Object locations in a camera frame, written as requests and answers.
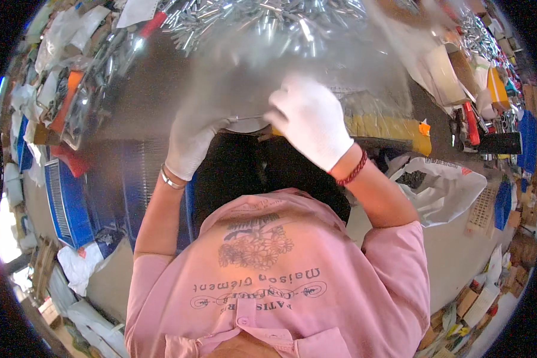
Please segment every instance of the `flower print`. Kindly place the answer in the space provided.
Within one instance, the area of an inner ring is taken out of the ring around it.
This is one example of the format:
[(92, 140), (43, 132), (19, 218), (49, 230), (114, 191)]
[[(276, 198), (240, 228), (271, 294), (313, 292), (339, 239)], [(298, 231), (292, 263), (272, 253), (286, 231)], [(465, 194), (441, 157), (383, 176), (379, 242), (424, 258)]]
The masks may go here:
[(242, 261), (243, 254), (237, 250), (234, 245), (225, 243), (219, 248), (219, 265), (222, 268), (227, 267), (229, 263), (237, 263)]
[(229, 243), (219, 248), (219, 266), (235, 265), (238, 268), (252, 267), (268, 270), (277, 261), (280, 254), (292, 251), (293, 241), (286, 237), (282, 226), (262, 231), (262, 227), (251, 232), (233, 237)]
[(271, 238), (263, 241), (263, 245), (267, 251), (280, 254), (286, 245), (286, 240), (277, 235), (273, 235)]
[(293, 241), (291, 239), (286, 239), (285, 245), (282, 247), (282, 251), (280, 252), (280, 254), (291, 252), (293, 250), (293, 246)]

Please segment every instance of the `red tool handle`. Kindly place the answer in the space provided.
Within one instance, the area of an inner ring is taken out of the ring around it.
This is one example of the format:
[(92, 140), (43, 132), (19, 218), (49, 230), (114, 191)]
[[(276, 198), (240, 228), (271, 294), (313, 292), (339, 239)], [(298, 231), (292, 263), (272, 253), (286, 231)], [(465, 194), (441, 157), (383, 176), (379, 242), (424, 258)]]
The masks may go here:
[(142, 38), (148, 38), (151, 33), (155, 31), (167, 18), (167, 14), (165, 14), (163, 11), (159, 11), (155, 14), (155, 16), (147, 22), (139, 31), (139, 36)]
[(463, 104), (463, 110), (465, 111), (465, 117), (467, 118), (467, 125), (470, 132), (470, 142), (472, 146), (479, 145), (479, 132), (478, 123), (475, 120), (475, 113), (469, 102)]

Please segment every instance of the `shirt button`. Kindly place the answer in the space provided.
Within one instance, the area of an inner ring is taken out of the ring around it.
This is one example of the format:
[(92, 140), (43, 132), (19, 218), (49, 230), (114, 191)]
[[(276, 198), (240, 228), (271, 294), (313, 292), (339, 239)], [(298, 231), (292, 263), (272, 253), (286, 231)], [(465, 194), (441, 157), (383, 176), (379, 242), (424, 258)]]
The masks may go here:
[(246, 317), (239, 317), (239, 319), (236, 320), (236, 323), (242, 326), (246, 326), (249, 324), (249, 319)]

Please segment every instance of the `printed shirt graphic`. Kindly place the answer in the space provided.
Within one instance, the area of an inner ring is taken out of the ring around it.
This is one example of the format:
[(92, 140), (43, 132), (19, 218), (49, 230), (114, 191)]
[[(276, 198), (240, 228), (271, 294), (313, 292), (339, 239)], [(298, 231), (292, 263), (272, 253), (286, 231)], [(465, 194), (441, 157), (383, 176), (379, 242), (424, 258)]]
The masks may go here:
[(430, 324), (422, 227), (372, 229), (364, 251), (304, 192), (240, 197), (211, 214), (171, 263), (135, 261), (128, 350), (181, 356), (172, 350), (185, 345), (186, 354), (195, 340), (234, 329), (237, 300), (253, 298), (258, 328), (287, 329), (296, 340), (337, 327), (353, 357), (411, 357)]

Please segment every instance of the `white glove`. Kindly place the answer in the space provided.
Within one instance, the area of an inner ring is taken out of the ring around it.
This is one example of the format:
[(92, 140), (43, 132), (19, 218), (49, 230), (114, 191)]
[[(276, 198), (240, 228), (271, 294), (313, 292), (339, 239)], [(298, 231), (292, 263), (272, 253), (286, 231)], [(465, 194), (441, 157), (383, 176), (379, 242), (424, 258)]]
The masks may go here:
[(189, 182), (205, 159), (215, 134), (230, 123), (220, 113), (203, 113), (197, 105), (183, 106), (171, 126), (169, 153), (165, 160), (167, 169)]
[(265, 113), (288, 141), (310, 161), (329, 172), (354, 143), (344, 126), (342, 106), (326, 87), (299, 75), (287, 76)]

